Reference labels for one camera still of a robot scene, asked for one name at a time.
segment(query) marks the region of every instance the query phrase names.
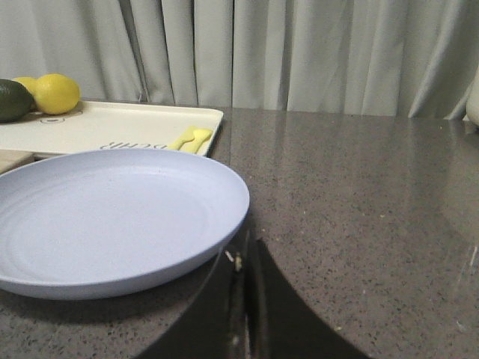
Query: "gray speckled countertop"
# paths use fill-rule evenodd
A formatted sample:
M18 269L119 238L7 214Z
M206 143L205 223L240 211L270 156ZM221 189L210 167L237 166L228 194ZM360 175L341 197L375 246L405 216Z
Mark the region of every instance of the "gray speckled countertop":
M375 358L479 358L479 133L461 122L223 109L211 156L298 293ZM145 292L0 291L0 358L132 358L211 263Z

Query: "white tray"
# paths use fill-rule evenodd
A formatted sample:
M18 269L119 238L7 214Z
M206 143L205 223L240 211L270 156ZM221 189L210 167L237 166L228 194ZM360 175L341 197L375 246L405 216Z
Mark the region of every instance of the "white tray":
M223 113L118 102L81 101L67 114L27 114L20 122L0 123L0 149L24 150L38 157L98 149L163 148L188 126L213 130L198 155L206 156Z

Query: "yellow utensil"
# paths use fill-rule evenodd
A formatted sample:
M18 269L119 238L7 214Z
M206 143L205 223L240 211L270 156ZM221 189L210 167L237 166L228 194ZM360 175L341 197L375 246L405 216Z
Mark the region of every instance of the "yellow utensil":
M186 144L185 147L182 149L182 151L189 152L189 153L197 153L201 145L205 141L208 141L210 139L212 133L213 131L211 129L193 130L193 135L195 136L195 139L189 142L188 144Z
M195 135L193 134L193 131L195 130L196 126L188 127L179 138L177 138L173 143L169 144L166 148L169 150L179 150L186 142L190 142L195 139Z

